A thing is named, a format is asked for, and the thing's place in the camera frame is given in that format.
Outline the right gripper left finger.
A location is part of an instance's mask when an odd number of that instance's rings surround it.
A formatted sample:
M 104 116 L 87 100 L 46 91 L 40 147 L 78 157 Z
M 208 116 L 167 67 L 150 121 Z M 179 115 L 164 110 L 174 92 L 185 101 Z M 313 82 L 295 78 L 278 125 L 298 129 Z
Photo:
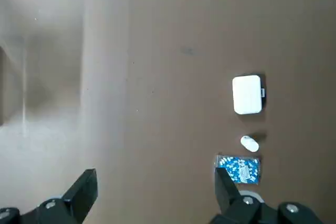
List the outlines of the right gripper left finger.
M 86 169 L 60 198 L 48 199 L 25 214 L 15 207 L 1 208 L 1 223 L 83 223 L 97 197 L 97 172 Z

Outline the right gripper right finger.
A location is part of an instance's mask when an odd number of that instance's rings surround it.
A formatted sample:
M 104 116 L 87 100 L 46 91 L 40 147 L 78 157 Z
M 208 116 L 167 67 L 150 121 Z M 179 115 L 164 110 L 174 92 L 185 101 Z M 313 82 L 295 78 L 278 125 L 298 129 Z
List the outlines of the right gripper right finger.
M 240 194 L 224 168 L 215 168 L 215 195 L 221 212 L 210 223 L 322 223 L 298 202 L 283 202 L 274 209 L 252 195 Z

